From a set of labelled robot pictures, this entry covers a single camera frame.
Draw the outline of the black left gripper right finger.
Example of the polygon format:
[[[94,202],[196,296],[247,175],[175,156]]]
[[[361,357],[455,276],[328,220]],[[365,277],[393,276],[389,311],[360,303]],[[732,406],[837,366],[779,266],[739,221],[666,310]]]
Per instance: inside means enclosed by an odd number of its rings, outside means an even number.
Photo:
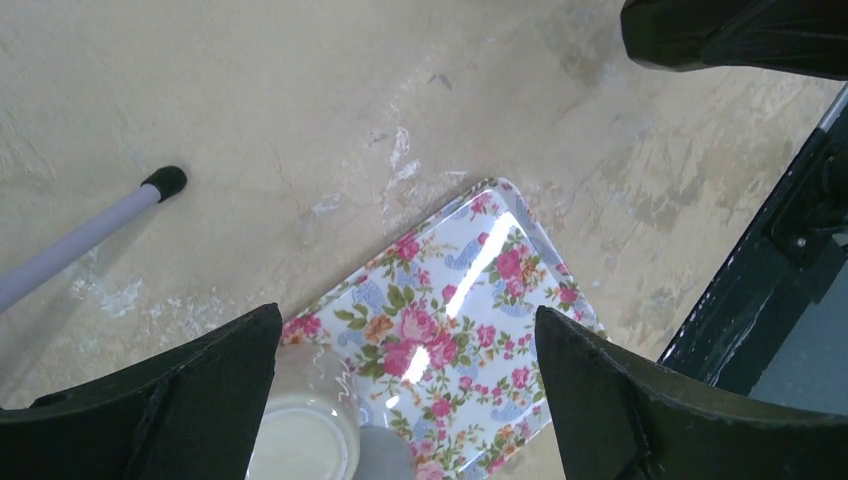
[[[762,402],[535,313],[539,369],[570,479],[843,479],[847,420]]]

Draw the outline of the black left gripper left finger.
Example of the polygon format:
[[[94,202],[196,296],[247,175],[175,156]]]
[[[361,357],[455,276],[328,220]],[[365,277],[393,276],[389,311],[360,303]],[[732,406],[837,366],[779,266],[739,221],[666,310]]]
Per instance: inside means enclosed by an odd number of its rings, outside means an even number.
[[[274,376],[276,304],[1,414],[5,479],[242,479]]]

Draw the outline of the cream white mug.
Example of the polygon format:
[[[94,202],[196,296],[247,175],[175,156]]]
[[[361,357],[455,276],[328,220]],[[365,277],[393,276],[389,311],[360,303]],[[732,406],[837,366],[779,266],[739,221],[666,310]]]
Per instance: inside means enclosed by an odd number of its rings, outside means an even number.
[[[351,479],[360,456],[354,377],[325,345],[278,348],[248,479]]]

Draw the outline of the light grey mug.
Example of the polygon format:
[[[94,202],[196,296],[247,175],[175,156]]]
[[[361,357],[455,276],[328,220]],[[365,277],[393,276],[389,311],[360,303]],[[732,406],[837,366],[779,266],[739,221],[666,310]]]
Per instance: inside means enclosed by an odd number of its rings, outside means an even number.
[[[408,443],[394,431],[360,429],[360,456],[354,480],[413,480],[415,460]]]

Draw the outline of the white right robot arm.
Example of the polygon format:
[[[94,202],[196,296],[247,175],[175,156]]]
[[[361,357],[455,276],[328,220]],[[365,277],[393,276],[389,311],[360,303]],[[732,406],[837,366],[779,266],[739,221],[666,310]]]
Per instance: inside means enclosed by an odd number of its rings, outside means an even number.
[[[846,0],[628,1],[620,26],[628,57],[649,68],[847,78]]]

